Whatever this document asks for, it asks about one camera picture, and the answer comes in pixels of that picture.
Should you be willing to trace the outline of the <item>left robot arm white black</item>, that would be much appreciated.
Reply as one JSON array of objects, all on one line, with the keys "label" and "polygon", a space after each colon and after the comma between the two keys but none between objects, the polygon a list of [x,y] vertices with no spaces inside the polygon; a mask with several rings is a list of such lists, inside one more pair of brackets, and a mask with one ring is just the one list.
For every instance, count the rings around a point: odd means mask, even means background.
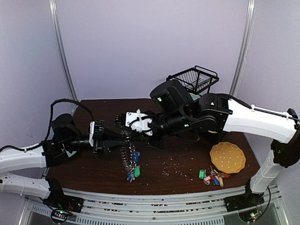
[{"label": "left robot arm white black", "polygon": [[76,126],[71,114],[65,113],[51,122],[54,132],[51,140],[36,146],[17,150],[3,147],[0,150],[1,191],[31,195],[48,200],[57,208],[67,204],[67,197],[56,179],[30,180],[22,176],[11,177],[8,172],[28,168],[56,167],[82,151],[92,151],[102,159],[110,151],[126,146],[129,141],[121,134],[104,127],[104,121],[90,123],[90,131],[84,135]]}]

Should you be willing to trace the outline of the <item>grey disc keyring organizer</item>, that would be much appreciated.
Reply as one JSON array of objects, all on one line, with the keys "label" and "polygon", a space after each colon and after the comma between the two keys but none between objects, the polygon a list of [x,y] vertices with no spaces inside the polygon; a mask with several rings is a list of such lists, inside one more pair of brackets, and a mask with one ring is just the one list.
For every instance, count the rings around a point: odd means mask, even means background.
[{"label": "grey disc keyring organizer", "polygon": [[132,182],[136,179],[134,177],[134,168],[138,166],[140,152],[136,151],[135,146],[130,141],[131,137],[133,137],[132,132],[122,130],[121,134],[129,141],[129,145],[122,147],[120,152],[123,166],[127,172],[127,180]]}]

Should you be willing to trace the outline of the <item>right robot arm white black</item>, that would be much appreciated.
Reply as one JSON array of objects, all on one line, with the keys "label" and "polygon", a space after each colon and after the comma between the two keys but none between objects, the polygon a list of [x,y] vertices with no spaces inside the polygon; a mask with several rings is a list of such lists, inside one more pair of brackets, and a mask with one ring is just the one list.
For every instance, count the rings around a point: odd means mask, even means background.
[{"label": "right robot arm white black", "polygon": [[267,189],[283,168],[299,161],[300,120],[293,109],[271,111],[222,93],[206,93],[193,99],[178,80],[158,85],[150,97],[160,113],[140,110],[122,113],[115,117],[115,126],[145,134],[151,146],[188,130],[241,132],[272,139],[267,159],[240,197],[245,207],[258,200],[258,194]]}]

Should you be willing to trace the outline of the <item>green key tag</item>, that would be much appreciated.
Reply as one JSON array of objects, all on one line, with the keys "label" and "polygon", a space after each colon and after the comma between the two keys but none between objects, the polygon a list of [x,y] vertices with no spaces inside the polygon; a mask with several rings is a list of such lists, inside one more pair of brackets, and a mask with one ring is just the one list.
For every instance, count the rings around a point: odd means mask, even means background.
[{"label": "green key tag", "polygon": [[140,176],[140,174],[141,174],[141,172],[140,172],[140,166],[138,165],[138,166],[136,166],[134,168],[134,177],[137,178],[137,177]]},{"label": "green key tag", "polygon": [[200,170],[199,171],[199,178],[204,179],[204,177],[205,177],[205,170]]}]

